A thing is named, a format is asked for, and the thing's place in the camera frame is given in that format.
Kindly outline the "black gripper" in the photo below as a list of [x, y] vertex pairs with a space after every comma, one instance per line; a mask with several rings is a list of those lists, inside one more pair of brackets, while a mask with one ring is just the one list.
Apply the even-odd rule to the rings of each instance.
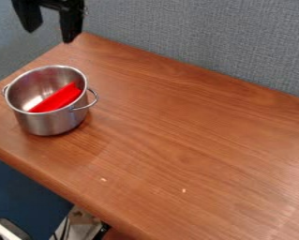
[[83, 30], [84, 15], [88, 13], [86, 0], [11, 0], [24, 29], [32, 33], [43, 23], [40, 7], [62, 11], [60, 29], [64, 43], [71, 43]]

